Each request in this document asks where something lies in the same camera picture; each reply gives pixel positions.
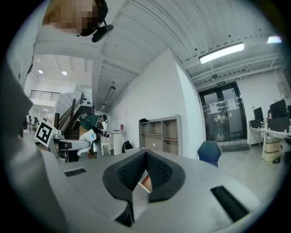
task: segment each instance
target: door glass panel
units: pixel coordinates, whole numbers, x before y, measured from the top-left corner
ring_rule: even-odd
[[[229,128],[229,141],[239,140],[243,138],[243,128],[241,122],[241,109],[237,100],[234,88],[222,90],[224,97],[228,128]]]
[[[223,121],[220,103],[216,92],[204,95],[206,111],[204,111],[205,118],[208,119],[209,138],[208,141],[224,141]]]

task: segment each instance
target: linear light fixture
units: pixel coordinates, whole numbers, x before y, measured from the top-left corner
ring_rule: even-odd
[[[269,36],[268,37],[267,43],[268,44],[271,44],[271,43],[282,43],[282,40],[277,35],[273,35],[273,36]]]
[[[114,87],[114,82],[113,82],[113,86],[110,87],[110,89],[109,89],[109,91],[108,91],[108,93],[106,95],[105,100],[110,100],[112,95],[113,95],[113,93],[115,92],[115,90],[116,90],[116,88]]]
[[[199,60],[201,62],[201,64],[204,64],[206,62],[209,62],[211,60],[214,60],[216,58],[231,54],[231,53],[235,53],[238,51],[242,51],[245,48],[245,44],[240,42],[234,45],[230,45],[230,46],[226,46],[224,48],[215,50],[213,52],[210,52],[208,54],[205,54],[203,56],[199,57]]]

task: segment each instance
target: green exit sign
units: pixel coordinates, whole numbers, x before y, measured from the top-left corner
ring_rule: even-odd
[[[224,81],[222,81],[222,82],[218,82],[218,83],[217,83],[218,86],[223,86],[223,85],[225,85],[225,84],[226,84],[226,82],[224,82]]]

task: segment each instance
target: chair backrest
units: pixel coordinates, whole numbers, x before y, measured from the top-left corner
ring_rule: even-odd
[[[221,155],[221,148],[216,141],[203,142],[198,149],[198,155],[200,160],[218,167],[218,159]]]

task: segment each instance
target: double door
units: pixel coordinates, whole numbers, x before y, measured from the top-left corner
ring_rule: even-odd
[[[229,142],[246,139],[246,117],[236,83],[200,92],[206,140]]]

